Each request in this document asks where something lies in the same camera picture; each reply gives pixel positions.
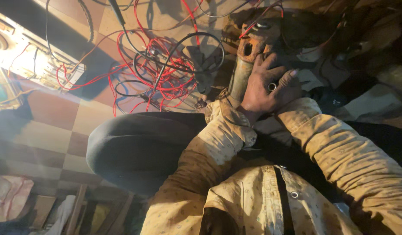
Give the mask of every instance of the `black strap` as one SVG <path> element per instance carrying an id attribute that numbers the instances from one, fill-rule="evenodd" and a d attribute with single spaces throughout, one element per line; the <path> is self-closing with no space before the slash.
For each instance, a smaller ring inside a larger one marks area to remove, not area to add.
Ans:
<path id="1" fill-rule="evenodd" d="M 284 217 L 284 235 L 295 235 L 294 224 L 292 223 L 291 209 L 289 208 L 287 185 L 282 177 L 281 169 L 274 167 L 277 175 L 279 194 L 281 195 L 282 214 Z"/>

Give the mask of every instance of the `black pants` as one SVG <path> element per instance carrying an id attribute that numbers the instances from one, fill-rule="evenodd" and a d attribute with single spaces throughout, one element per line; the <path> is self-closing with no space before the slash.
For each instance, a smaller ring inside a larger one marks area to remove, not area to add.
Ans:
<path id="1" fill-rule="evenodd" d="M 402 129 L 388 125 L 348 122 L 402 166 Z M 203 114 L 146 112 L 108 120 L 89 136 L 87 162 L 104 179 L 140 195 L 153 195 L 189 142 L 206 126 Z M 287 167 L 336 201 L 334 188 L 325 181 L 317 164 L 299 146 L 286 147 L 268 136 L 258 136 L 255 148 L 241 151 L 246 160 L 266 157 Z"/>

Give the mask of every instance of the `yellow patterned shirt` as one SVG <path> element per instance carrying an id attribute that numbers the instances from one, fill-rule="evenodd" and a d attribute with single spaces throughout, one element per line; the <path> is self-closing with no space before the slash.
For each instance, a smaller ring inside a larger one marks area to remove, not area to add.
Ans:
<path id="1" fill-rule="evenodd" d="M 251 163 L 224 179 L 256 133 L 223 100 L 209 104 L 205 117 L 208 125 L 156 193 L 141 235 L 283 234 L 276 168 L 286 184 L 295 234 L 402 234 L 402 168 L 347 124 L 321 114 L 312 99 L 292 101 L 277 118 L 342 193 L 350 217 L 304 179 L 268 162 Z"/>

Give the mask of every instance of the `sleeve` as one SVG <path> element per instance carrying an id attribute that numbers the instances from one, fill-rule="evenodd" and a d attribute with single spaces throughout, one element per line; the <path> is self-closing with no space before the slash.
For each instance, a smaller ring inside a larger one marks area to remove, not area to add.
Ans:
<path id="1" fill-rule="evenodd" d="M 207 106 L 207 126 L 182 152 L 176 172 L 154 196 L 141 234 L 183 231 L 199 232 L 209 189 L 223 180 L 231 160 L 243 146 L 252 146 L 256 133 L 247 118 L 228 102 L 217 100 Z"/>
<path id="2" fill-rule="evenodd" d="M 277 113 L 326 179 L 344 192 L 365 234 L 402 234 L 402 167 L 341 120 L 301 98 Z"/>

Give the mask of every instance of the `rusty metal part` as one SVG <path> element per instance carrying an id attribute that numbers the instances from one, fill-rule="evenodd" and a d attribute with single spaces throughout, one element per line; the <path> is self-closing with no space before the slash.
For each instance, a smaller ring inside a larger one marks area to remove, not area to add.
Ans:
<path id="1" fill-rule="evenodd" d="M 251 23 L 252 21 L 243 24 L 243 30 L 246 30 Z M 233 99 L 243 100 L 256 57 L 261 53 L 271 52 L 273 44 L 280 35 L 279 19 L 267 18 L 259 21 L 248 36 L 240 40 L 235 69 L 229 85 L 229 93 Z"/>

